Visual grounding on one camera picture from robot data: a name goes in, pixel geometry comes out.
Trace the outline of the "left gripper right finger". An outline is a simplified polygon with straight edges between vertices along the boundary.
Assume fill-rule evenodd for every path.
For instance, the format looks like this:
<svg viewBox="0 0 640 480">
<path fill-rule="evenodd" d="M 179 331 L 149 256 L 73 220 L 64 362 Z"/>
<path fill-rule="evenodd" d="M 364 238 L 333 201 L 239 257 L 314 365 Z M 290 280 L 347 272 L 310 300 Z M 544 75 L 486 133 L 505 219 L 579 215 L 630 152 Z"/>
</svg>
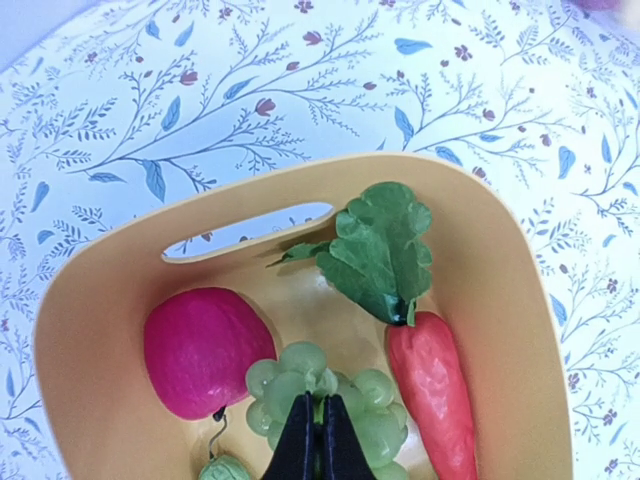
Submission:
<svg viewBox="0 0 640 480">
<path fill-rule="evenodd" d="M 321 479 L 374 480 L 345 403 L 339 395 L 324 400 Z"/>
</svg>

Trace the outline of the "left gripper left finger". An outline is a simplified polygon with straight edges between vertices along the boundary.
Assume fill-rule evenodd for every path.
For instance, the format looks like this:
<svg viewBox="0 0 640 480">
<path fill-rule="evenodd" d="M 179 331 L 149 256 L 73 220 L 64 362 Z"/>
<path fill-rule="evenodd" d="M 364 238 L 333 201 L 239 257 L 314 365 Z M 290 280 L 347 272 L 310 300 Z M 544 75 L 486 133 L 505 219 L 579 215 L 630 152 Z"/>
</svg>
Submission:
<svg viewBox="0 0 640 480">
<path fill-rule="evenodd" d="M 263 480 L 315 478 L 315 420 L 313 397 L 298 395 L 284 424 Z"/>
</svg>

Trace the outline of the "green toy grapes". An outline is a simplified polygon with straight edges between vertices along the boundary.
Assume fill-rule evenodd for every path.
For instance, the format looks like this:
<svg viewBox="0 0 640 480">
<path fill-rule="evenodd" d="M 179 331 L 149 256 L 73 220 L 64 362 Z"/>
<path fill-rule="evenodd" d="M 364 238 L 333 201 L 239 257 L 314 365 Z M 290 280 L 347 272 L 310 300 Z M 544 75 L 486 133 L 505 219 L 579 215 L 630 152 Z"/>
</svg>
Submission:
<svg viewBox="0 0 640 480">
<path fill-rule="evenodd" d="M 273 452 L 264 478 L 408 478 L 396 460 L 408 413 L 382 371 L 348 377 L 329 367 L 318 345 L 301 341 L 276 360 L 255 362 L 246 384 L 247 424 Z"/>
</svg>

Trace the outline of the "orange toy carrot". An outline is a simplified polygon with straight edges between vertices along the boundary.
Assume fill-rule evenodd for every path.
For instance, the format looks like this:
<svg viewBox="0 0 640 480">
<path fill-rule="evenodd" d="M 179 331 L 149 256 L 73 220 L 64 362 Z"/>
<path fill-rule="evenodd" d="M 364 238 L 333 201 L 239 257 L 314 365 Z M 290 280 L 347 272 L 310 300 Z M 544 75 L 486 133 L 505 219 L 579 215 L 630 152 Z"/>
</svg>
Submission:
<svg viewBox="0 0 640 480">
<path fill-rule="evenodd" d="M 387 356 L 404 405 L 440 479 L 476 479 L 471 402 L 456 342 L 437 314 L 387 331 Z"/>
</svg>

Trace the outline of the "green toy lettuce leaf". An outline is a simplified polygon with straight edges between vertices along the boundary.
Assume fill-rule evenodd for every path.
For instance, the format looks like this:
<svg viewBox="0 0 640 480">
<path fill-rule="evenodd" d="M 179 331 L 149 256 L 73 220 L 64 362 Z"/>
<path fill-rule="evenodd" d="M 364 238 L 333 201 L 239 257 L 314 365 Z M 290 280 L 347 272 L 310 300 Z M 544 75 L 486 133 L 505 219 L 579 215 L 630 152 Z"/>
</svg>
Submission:
<svg viewBox="0 0 640 480">
<path fill-rule="evenodd" d="M 335 217 L 336 237 L 298 243 L 277 265 L 313 258 L 335 290 L 378 320 L 414 326 L 417 302 L 432 285 L 433 256 L 423 237 L 431 210 L 399 182 L 370 186 Z"/>
</svg>

